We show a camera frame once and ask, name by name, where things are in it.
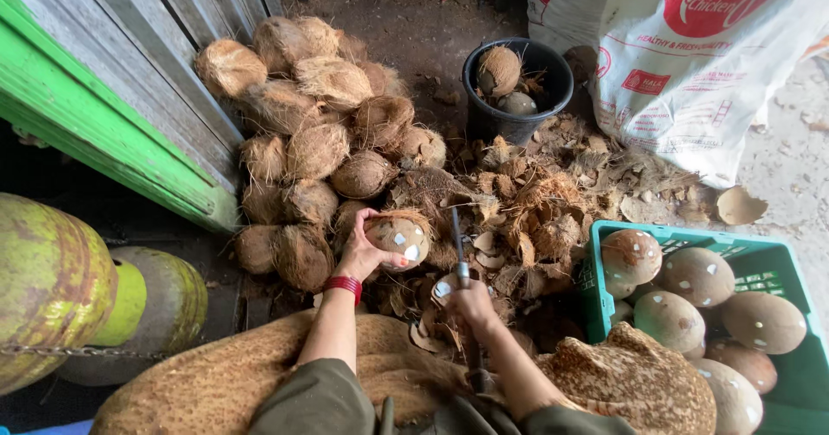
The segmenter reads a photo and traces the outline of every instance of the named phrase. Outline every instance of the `woman's right hand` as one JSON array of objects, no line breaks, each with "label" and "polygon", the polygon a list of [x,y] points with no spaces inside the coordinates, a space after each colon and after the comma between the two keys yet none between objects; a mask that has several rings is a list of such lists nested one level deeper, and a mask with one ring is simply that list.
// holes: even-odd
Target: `woman's right hand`
[{"label": "woman's right hand", "polygon": [[489,288],[483,281],[469,280],[469,289],[456,289],[449,296],[449,311],[460,315],[479,343],[485,344],[493,327],[503,326],[492,306]]}]

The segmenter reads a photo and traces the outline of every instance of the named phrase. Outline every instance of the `coconut husk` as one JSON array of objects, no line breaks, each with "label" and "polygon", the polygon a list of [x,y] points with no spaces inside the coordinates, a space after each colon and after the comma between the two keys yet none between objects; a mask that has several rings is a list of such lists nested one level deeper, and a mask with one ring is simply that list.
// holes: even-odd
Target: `coconut husk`
[{"label": "coconut husk", "polygon": [[331,174],[331,184],[350,199],[372,199],[399,175],[396,166],[373,151],[359,151]]},{"label": "coconut husk", "polygon": [[292,81],[277,79],[256,84],[244,91],[241,101],[249,114],[245,126],[254,132],[291,136],[321,122],[316,100],[299,93]]},{"label": "coconut husk", "polygon": [[317,17],[297,18],[295,22],[308,40],[311,56],[337,56],[343,34],[341,30],[335,30]]},{"label": "coconut husk", "polygon": [[244,188],[242,209],[252,223],[280,224],[285,221],[285,212],[281,205],[279,186],[273,186],[252,180]]},{"label": "coconut husk", "polygon": [[348,236],[351,235],[351,230],[354,229],[354,222],[357,219],[357,212],[368,208],[368,205],[360,200],[346,200],[337,208],[337,214],[334,218],[334,239],[332,241],[332,248],[334,255],[339,256],[342,253],[342,248],[345,247]]},{"label": "coconut husk", "polygon": [[253,84],[263,83],[268,70],[262,59],[243,44],[221,38],[196,56],[196,73],[216,97],[238,98]]},{"label": "coconut husk", "polygon": [[399,144],[388,152],[400,168],[412,170],[421,165],[442,168],[446,163],[446,144],[440,134],[418,126],[407,126],[400,135]]},{"label": "coconut husk", "polygon": [[240,162],[250,177],[270,184],[285,171],[285,143],[279,136],[256,136],[239,147]]},{"label": "coconut husk", "polygon": [[274,242],[276,271],[289,285],[321,292],[334,270],[334,256],[323,229],[312,224],[290,224],[277,231]]},{"label": "coconut husk", "polygon": [[353,35],[345,34],[340,37],[337,53],[340,55],[340,58],[355,64],[360,61],[368,61],[368,47],[366,43]]},{"label": "coconut husk", "polygon": [[278,230],[278,226],[266,224],[244,227],[234,241],[239,266],[254,275],[275,271],[273,244]]},{"label": "coconut husk", "polygon": [[294,66],[299,91],[320,97],[341,112],[356,109],[371,97],[371,83],[357,65],[344,59],[316,57],[303,59]]},{"label": "coconut husk", "polygon": [[386,72],[382,64],[362,61],[358,67],[366,73],[368,82],[371,84],[371,91],[375,95],[383,95],[386,91]]},{"label": "coconut husk", "polygon": [[348,155],[348,132],[341,124],[321,124],[294,134],[285,151],[289,179],[321,180]]},{"label": "coconut husk", "polygon": [[409,86],[399,77],[396,69],[383,66],[383,74],[386,75],[386,90],[384,91],[386,95],[409,98]]},{"label": "coconut husk", "polygon": [[331,226],[340,200],[331,186],[320,180],[298,180],[281,191],[285,223]]},{"label": "coconut husk", "polygon": [[311,46],[300,29],[290,19],[271,16],[254,29],[254,50],[264,59],[268,73],[285,76],[300,59],[312,56]]},{"label": "coconut husk", "polygon": [[481,55],[478,60],[478,86],[482,85],[482,76],[489,74],[492,77],[492,89],[483,90],[490,97],[499,98],[513,91],[521,77],[521,60],[513,50],[498,45]]},{"label": "coconut husk", "polygon": [[354,116],[352,131],[360,148],[397,147],[400,135],[415,119],[415,108],[408,98],[382,95],[364,101]]}]

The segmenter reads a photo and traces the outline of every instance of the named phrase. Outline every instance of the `coconut husk debris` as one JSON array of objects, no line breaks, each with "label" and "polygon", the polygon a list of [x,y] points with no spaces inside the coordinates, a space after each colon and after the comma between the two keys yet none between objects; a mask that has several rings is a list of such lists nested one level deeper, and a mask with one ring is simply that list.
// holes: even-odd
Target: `coconut husk debris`
[{"label": "coconut husk debris", "polygon": [[[492,288],[503,322],[520,327],[551,298],[577,294],[573,269],[586,256],[590,225],[622,219],[632,199],[682,207],[672,210],[688,218],[716,217],[715,201],[697,196],[697,175],[623,148],[580,117],[559,113],[526,146],[501,136],[468,142],[455,128],[444,138],[415,123],[408,87],[397,71],[372,62],[358,38],[318,18],[274,17],[256,30],[255,53],[244,54],[265,66],[253,79],[216,87],[200,72],[216,96],[237,100],[255,134],[240,148],[250,173],[241,204],[253,223],[234,240],[240,265],[266,281],[319,292],[358,210],[414,217],[430,233],[425,260],[408,271],[376,272],[363,299],[411,322],[410,341],[441,358],[463,359],[460,330],[445,311],[459,258]],[[522,76],[520,58],[507,48],[493,48],[482,67],[493,79],[491,97],[515,87],[534,91],[543,80],[541,72]],[[554,321],[583,336],[567,317]],[[559,339],[532,324],[516,334],[527,337],[528,350],[533,341],[554,349]]]}]

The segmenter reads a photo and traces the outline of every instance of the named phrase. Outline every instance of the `red object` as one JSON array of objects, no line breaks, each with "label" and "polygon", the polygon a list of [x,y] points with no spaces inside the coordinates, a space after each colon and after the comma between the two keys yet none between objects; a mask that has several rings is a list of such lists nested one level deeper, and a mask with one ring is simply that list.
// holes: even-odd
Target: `red object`
[{"label": "red object", "polygon": [[330,277],[325,281],[323,291],[328,291],[333,287],[341,287],[354,293],[354,306],[360,304],[360,295],[362,294],[362,283],[354,279],[354,277]]}]

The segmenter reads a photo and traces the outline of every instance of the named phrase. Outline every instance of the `green painted wood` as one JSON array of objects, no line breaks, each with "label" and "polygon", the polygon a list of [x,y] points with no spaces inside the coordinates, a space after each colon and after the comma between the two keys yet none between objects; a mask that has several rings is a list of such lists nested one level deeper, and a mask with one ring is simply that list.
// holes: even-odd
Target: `green painted wood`
[{"label": "green painted wood", "polygon": [[0,0],[0,117],[174,212],[236,229],[236,197],[60,47],[20,0]]}]

